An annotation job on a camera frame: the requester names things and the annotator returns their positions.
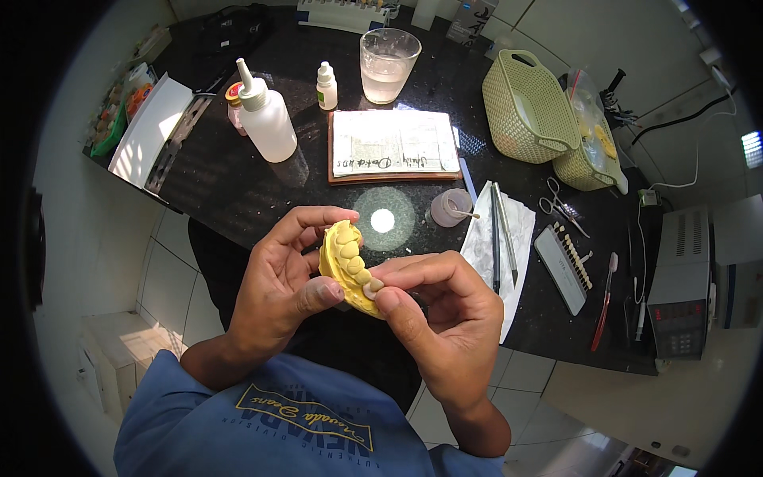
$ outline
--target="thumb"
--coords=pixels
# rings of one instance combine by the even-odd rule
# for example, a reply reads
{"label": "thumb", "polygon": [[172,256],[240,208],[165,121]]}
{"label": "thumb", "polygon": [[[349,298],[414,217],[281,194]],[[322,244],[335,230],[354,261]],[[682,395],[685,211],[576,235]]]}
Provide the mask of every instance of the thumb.
{"label": "thumb", "polygon": [[302,285],[292,296],[287,297],[288,317],[303,321],[312,314],[327,310],[344,299],[344,290],[336,280],[328,276],[317,276]]}
{"label": "thumb", "polygon": [[425,363],[436,354],[439,337],[408,293],[392,286],[382,288],[376,294],[376,306],[417,363]]}

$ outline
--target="dropper bottle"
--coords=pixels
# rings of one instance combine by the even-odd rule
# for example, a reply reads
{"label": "dropper bottle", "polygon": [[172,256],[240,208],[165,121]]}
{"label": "dropper bottle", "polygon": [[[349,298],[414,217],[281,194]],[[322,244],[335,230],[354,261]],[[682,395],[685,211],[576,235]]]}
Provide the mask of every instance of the dropper bottle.
{"label": "dropper bottle", "polygon": [[243,58],[236,60],[243,88],[239,90],[242,110],[239,120],[266,161],[280,163],[297,149],[297,134],[291,125],[281,93],[268,89],[265,80],[253,78]]}

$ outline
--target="yellow plaster cast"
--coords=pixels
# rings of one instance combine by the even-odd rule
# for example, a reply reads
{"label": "yellow plaster cast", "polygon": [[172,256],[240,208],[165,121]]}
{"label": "yellow plaster cast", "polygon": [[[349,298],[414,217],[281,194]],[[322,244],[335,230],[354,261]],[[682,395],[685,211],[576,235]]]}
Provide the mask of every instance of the yellow plaster cast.
{"label": "yellow plaster cast", "polygon": [[344,301],[383,320],[376,303],[363,293],[363,285],[371,281],[371,273],[358,255],[360,240],[360,230],[349,221],[336,222],[324,233],[318,269],[321,275],[330,276],[340,284],[344,289]]}

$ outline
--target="toothbrush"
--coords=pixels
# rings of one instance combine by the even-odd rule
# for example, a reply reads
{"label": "toothbrush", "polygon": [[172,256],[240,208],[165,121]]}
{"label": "toothbrush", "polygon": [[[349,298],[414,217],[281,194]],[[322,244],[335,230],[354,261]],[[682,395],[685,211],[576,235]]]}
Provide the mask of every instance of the toothbrush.
{"label": "toothbrush", "polygon": [[599,347],[599,340],[601,339],[601,333],[604,331],[604,322],[607,321],[607,309],[610,307],[610,289],[612,287],[612,274],[617,271],[617,254],[612,252],[610,256],[610,271],[607,273],[607,286],[604,287],[604,306],[601,307],[601,316],[599,317],[599,324],[596,326],[596,334],[594,335],[594,342],[591,344],[591,351],[596,351]]}

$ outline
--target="orange lid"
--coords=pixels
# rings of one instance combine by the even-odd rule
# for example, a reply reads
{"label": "orange lid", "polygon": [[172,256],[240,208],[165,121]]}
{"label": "orange lid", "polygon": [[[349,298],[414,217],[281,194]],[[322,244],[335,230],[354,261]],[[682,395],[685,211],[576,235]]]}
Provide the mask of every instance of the orange lid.
{"label": "orange lid", "polygon": [[238,92],[243,88],[243,81],[235,82],[230,85],[230,88],[225,92],[225,99],[228,100],[228,104],[231,106],[241,105],[241,100],[238,97]]}

